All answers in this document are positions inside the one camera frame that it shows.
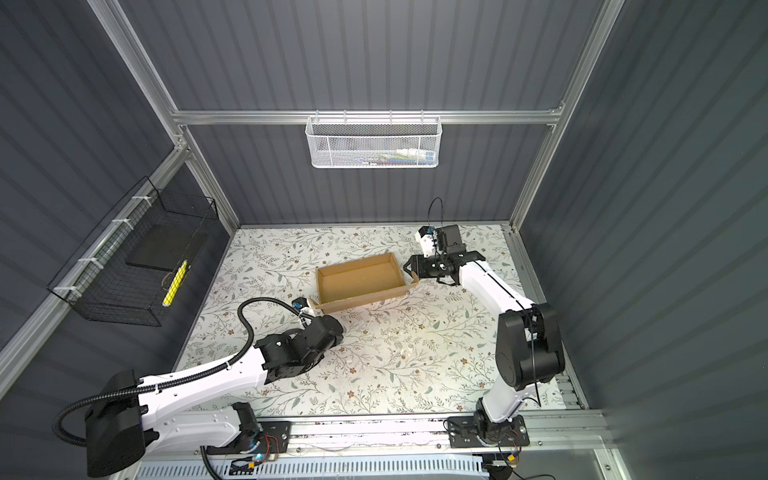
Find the brown cardboard box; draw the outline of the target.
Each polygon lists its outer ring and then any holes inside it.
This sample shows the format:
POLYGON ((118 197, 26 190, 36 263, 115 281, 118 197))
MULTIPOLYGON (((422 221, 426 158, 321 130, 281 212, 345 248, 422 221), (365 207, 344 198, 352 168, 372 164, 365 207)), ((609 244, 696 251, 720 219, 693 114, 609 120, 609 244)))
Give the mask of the brown cardboard box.
POLYGON ((357 308, 406 295, 419 283, 393 253, 375 255, 316 270, 318 299, 311 308, 324 314, 357 308))

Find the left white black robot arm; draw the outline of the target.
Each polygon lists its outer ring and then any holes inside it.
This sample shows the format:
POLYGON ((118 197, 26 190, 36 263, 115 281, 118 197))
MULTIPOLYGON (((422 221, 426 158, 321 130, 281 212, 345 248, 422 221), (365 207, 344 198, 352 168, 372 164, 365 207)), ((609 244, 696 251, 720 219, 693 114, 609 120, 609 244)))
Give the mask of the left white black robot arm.
POLYGON ((285 448, 281 433, 269 434, 254 410, 236 402, 220 413, 193 419, 188 411, 247 387, 260 388, 314 368, 343 340, 344 328, 329 315, 307 326, 246 344, 220 362, 163 375, 113 376, 108 387, 149 386, 149 391, 95 402, 85 414, 87 474, 106 477, 153 452, 203 448, 208 455, 253 454, 264 459, 285 448))

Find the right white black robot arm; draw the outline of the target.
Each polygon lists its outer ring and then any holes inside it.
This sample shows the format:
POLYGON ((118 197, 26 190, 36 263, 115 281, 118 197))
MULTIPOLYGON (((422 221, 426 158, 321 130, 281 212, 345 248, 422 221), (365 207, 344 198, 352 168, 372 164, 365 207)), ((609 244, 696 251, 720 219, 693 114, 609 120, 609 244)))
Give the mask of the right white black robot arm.
POLYGON ((403 265, 420 279, 460 286, 497 319, 495 363, 498 379, 481 398, 478 413, 490 424, 513 417, 536 386, 566 367, 559 320, 547 303, 536 304, 497 275, 485 257, 470 251, 459 227, 422 226, 415 234, 422 252, 403 265))

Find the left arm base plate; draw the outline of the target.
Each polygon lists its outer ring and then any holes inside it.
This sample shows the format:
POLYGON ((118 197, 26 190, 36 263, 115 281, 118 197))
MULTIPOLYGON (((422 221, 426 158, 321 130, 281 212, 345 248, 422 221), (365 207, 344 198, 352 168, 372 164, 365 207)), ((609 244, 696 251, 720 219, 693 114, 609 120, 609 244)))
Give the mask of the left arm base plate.
POLYGON ((292 423, 288 421, 260 422, 260 429, 240 430, 233 440, 223 446, 207 445, 208 455, 261 455, 285 453, 288 448, 292 423))

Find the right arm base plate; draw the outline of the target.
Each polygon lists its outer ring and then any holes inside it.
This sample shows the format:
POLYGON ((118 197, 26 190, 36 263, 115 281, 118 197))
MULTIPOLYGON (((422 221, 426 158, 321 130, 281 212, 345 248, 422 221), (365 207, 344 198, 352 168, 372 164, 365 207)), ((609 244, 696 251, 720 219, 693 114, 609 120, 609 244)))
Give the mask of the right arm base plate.
POLYGON ((528 429, 521 415, 500 423, 493 423, 480 413, 472 417, 452 416, 443 421, 443 427, 454 449, 520 448, 530 445, 528 429))

